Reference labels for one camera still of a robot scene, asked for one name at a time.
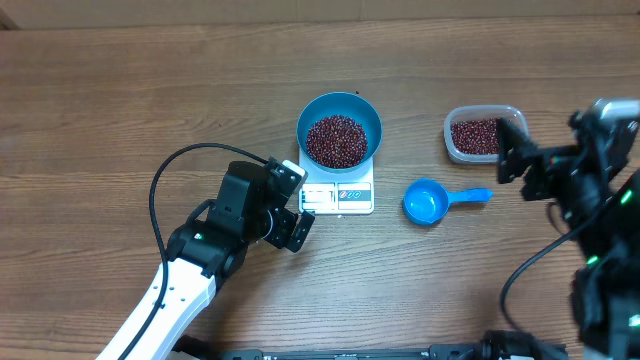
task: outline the clear plastic container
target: clear plastic container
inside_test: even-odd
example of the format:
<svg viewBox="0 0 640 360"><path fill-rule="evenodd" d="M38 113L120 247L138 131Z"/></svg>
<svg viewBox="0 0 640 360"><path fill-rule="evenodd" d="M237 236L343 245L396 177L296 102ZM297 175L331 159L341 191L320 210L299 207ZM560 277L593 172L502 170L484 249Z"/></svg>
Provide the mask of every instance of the clear plastic container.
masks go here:
<svg viewBox="0 0 640 360"><path fill-rule="evenodd" d="M451 161L458 164L495 164L498 155L473 155L459 151L453 145L451 125L462 121L483 120L490 118L505 118L519 126L529 135L529 128L520 110L509 105L473 105L459 107L447 115L444 121L444 143L447 145Z"/></svg>

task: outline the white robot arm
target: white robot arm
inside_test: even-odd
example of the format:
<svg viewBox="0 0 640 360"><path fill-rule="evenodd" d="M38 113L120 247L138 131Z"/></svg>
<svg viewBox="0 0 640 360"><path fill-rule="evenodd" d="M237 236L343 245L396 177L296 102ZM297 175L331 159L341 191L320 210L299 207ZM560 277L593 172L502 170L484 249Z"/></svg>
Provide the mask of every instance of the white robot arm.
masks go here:
<svg viewBox="0 0 640 360"><path fill-rule="evenodd" d="M155 188L173 159L198 148L231 150L264 166L231 162L218 198L198 206L174 230L165 249L155 216ZM300 250L315 218L307 212L299 217L285 205L306 178L307 173L288 160L267 161L216 143L190 145L169 156L156 172L149 194L151 223L163 262L138 306L98 359L167 358L187 325L242 266L250 242L264 239L278 249ZM205 211L206 220L198 220Z"/></svg>
<svg viewBox="0 0 640 360"><path fill-rule="evenodd" d="M131 351L128 359L165 359L187 325L216 294L215 276L206 278L202 268L183 259L169 262L169 283L161 309ZM162 265L135 310L98 356L115 360L122 354L151 312L162 283Z"/></svg>

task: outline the digital kitchen scale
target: digital kitchen scale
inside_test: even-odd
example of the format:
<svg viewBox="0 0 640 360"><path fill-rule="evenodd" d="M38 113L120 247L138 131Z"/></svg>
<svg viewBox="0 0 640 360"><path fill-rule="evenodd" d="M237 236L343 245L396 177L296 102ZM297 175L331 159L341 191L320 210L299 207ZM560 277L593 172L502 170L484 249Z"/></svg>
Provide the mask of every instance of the digital kitchen scale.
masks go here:
<svg viewBox="0 0 640 360"><path fill-rule="evenodd" d="M347 173L320 169L300 151L300 163L309 176L300 189L300 212L315 214L371 214L373 212L373 156Z"/></svg>

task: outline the wooden table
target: wooden table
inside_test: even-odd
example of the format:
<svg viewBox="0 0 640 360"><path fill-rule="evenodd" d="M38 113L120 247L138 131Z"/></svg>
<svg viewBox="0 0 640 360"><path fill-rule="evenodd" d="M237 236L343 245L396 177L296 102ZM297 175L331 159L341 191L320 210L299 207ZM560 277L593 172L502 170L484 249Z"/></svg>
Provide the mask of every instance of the wooden table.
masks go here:
<svg viewBox="0 0 640 360"><path fill-rule="evenodd" d="M298 114L330 91L359 92L383 119L375 212L319 217L295 255L253 246L187 333L218 349L426 347L506 328L504 281L558 237L520 181L449 161L445 116L511 104L540 144L570 142L575 109L640 96L640 17L2 32L0 89L0 358L95 357L159 263L147 196L162 160L202 141L295 160ZM165 238L236 159L203 150L169 167ZM495 196L417 227L400 202L420 177ZM582 261L560 247L509 298L525 328L574 355L567 297Z"/></svg>

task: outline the red bean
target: red bean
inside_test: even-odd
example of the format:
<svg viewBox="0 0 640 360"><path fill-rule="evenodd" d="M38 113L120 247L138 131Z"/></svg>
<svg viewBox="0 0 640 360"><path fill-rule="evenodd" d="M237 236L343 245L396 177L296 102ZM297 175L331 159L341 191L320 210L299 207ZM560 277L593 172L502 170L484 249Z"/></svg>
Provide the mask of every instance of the red bean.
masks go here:
<svg viewBox="0 0 640 360"><path fill-rule="evenodd" d="M451 125L453 145L465 154L497 154L499 151L497 126L497 118L455 123Z"/></svg>
<svg viewBox="0 0 640 360"><path fill-rule="evenodd" d="M362 125L344 115L332 115L313 124L307 134L307 152L320 165L345 169L358 165L367 153Z"/></svg>

